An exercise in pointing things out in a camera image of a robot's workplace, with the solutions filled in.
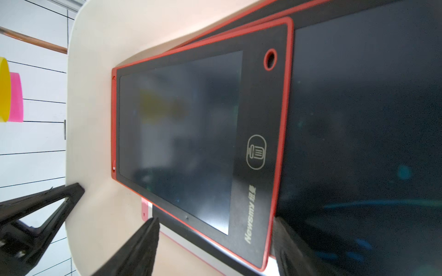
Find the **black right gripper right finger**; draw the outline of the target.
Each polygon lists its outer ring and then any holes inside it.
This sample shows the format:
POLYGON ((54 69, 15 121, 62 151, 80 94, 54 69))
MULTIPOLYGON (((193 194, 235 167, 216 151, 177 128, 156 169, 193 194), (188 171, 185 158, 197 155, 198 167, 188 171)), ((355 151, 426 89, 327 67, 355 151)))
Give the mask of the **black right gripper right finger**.
POLYGON ((281 276, 344 276, 345 271, 328 264, 282 218, 273 220, 272 246, 281 276))

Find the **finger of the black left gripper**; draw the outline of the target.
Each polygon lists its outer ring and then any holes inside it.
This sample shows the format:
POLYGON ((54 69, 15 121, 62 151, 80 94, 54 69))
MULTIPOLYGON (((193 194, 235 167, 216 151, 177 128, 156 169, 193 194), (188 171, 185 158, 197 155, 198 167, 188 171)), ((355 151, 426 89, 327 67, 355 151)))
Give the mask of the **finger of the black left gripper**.
POLYGON ((84 193, 76 183, 2 201, 1 275, 31 274, 84 193))

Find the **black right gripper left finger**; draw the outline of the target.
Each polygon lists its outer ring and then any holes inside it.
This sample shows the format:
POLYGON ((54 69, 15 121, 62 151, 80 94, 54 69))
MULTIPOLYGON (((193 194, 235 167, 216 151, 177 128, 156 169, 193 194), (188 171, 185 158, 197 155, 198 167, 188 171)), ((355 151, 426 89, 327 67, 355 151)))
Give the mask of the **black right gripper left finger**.
POLYGON ((160 237, 158 218, 148 219, 106 262, 96 276, 150 276, 160 237))

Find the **red writing tablet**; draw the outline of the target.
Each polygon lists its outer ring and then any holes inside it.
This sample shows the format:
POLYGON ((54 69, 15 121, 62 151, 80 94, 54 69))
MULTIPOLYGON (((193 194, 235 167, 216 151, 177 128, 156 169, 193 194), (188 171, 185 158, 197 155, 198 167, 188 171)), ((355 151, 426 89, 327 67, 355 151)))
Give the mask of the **red writing tablet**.
POLYGON ((354 276, 442 273, 442 3, 266 1, 195 36, 291 17, 276 214, 354 276))
POLYGON ((294 23, 240 27, 112 70, 112 178, 258 271, 282 173, 294 23))

